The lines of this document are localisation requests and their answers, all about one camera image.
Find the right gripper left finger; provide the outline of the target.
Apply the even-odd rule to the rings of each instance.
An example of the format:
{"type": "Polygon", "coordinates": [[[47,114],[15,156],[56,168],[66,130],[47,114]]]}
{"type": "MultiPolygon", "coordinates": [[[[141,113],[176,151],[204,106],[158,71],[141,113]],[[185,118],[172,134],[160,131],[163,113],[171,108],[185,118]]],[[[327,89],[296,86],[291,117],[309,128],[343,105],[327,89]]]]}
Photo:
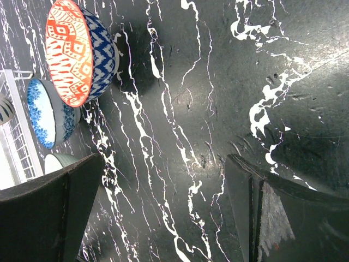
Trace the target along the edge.
{"type": "Polygon", "coordinates": [[[104,160],[94,153],[1,191],[1,261],[76,261],[104,160]]]}

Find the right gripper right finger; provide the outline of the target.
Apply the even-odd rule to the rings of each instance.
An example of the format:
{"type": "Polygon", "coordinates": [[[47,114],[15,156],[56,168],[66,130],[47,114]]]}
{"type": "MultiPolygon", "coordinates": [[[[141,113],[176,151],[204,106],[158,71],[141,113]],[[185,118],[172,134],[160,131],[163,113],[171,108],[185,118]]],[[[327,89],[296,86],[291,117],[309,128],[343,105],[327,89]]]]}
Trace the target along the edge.
{"type": "Polygon", "coordinates": [[[225,177],[244,261],[348,261],[348,200],[267,172],[237,154],[225,177]]]}

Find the mint green bowl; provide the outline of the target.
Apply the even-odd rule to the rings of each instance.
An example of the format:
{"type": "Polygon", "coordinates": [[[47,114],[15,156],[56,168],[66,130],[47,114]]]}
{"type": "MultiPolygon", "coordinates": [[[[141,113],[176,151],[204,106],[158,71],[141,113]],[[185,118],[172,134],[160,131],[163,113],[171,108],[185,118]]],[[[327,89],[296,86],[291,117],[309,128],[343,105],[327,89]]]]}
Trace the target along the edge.
{"type": "Polygon", "coordinates": [[[63,169],[79,159],[75,156],[64,154],[64,153],[52,153],[48,154],[44,160],[44,171],[45,175],[63,169]]]}

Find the blue patterned bowl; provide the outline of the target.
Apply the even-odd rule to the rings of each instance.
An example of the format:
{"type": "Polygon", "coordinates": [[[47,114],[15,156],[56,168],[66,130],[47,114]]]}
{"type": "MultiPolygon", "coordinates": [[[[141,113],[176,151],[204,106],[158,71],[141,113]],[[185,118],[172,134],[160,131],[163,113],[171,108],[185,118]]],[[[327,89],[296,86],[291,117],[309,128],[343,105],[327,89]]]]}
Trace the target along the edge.
{"type": "Polygon", "coordinates": [[[49,150],[66,142],[81,119],[80,108],[66,104],[48,80],[30,79],[27,105],[35,135],[49,150]]]}

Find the white bowl orange rim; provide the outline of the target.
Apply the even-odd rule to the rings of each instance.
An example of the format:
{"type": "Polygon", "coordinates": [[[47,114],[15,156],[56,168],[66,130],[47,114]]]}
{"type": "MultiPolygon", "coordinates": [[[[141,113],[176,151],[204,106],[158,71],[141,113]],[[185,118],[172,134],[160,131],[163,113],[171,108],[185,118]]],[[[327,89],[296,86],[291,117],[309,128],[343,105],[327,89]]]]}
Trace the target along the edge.
{"type": "Polygon", "coordinates": [[[3,125],[14,117],[15,108],[11,101],[3,94],[1,94],[0,103],[0,125],[3,125]]]}

